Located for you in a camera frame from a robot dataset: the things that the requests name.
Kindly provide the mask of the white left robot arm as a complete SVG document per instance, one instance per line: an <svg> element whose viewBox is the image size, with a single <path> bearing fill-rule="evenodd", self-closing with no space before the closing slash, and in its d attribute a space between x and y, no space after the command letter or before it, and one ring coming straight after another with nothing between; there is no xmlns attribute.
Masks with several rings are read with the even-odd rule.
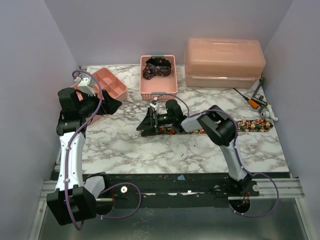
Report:
<svg viewBox="0 0 320 240"><path fill-rule="evenodd" d="M61 147L60 170L55 190L47 195L46 202L61 226L95 218L98 196L107 197L111 191L104 173L84 179L82 170L87 125L95 115L113 115L122 105L106 90L101 93L102 97L88 95L73 87L57 93L61 106L56 127Z"/></svg>

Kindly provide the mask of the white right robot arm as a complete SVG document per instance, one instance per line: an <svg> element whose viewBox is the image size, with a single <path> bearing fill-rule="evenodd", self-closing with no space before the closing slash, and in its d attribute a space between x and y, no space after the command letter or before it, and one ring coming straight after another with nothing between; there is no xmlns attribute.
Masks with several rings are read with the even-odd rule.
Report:
<svg viewBox="0 0 320 240"><path fill-rule="evenodd" d="M177 134L189 134L203 130L222 151L228 167L230 191L236 196L247 192L252 177L244 169L237 149L238 125L236 121L217 105L212 105L209 109L193 116L187 116L178 102L170 99L165 102L165 109L166 113L160 114L157 101L153 100L150 103L144 119L136 128L141 136L159 135L161 129L169 127Z"/></svg>

